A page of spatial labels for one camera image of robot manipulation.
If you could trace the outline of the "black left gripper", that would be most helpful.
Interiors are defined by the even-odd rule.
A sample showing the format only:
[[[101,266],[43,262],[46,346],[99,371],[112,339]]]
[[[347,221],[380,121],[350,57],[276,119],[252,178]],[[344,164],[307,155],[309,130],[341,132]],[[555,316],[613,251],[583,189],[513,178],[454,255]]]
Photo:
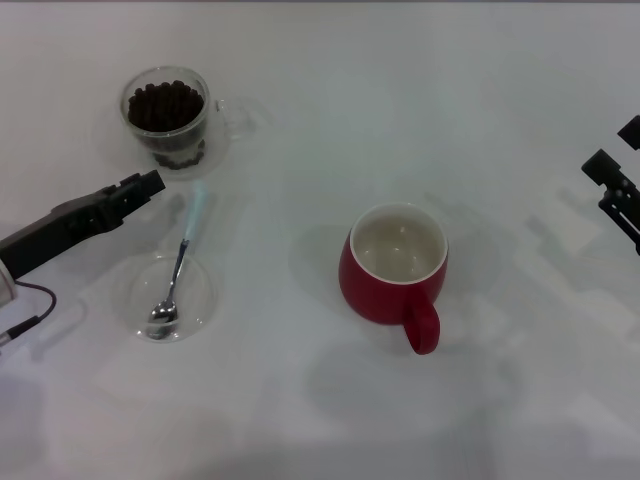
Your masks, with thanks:
[[[60,204],[2,239],[1,261],[13,278],[21,278],[77,244],[118,228],[127,216],[164,189],[159,172],[152,170]]]

